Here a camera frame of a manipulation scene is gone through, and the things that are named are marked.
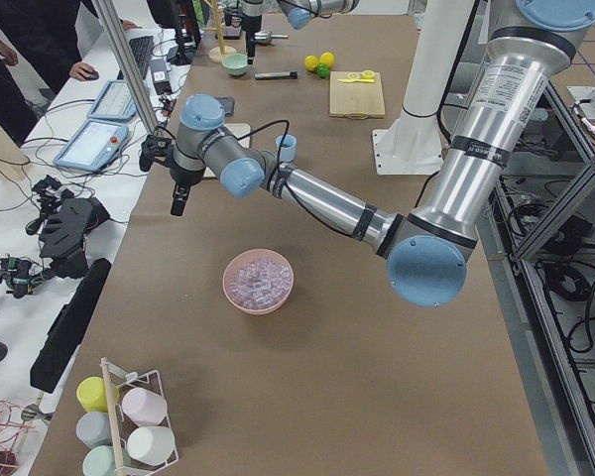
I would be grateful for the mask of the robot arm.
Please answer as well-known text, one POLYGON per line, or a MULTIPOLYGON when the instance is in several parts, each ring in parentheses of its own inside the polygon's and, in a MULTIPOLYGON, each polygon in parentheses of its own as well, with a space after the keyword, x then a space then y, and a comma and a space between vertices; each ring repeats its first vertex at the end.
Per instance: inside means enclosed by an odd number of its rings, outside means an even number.
MULTIPOLYGON (((353 11, 359 4, 358 0, 302 0, 278 1, 290 25, 300 30, 312 19, 327 17, 332 14, 346 14, 353 11)), ((254 62, 256 54, 255 35, 262 30, 262 16, 264 2, 258 0, 244 0, 241 2, 241 28, 246 34, 247 63, 254 62)))
POLYGON ((490 1, 485 52, 466 110, 446 146, 438 137, 442 97, 469 38, 475 1, 427 4, 400 117, 373 142, 383 176, 435 175, 429 198, 388 214, 291 163, 242 146, 218 100, 196 93, 183 105, 169 155, 172 214, 212 171, 233 196, 263 188, 291 198, 335 232, 368 243, 387 262, 403 299, 441 305, 461 291, 477 244, 475 224, 507 167, 550 79, 567 69, 595 23, 595 1, 490 1))

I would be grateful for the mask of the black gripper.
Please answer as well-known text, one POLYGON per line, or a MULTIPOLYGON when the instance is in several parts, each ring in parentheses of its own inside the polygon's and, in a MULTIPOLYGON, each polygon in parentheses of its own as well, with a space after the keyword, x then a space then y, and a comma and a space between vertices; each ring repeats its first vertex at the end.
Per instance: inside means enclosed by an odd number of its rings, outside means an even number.
POLYGON ((242 19, 242 29, 246 33, 247 40, 247 64, 254 63, 256 56, 256 39, 255 35, 261 30, 262 17, 244 15, 242 19))
POLYGON ((171 168, 170 175, 175 181, 171 215, 183 215, 191 189, 204 177, 204 169, 186 170, 180 167, 171 168))

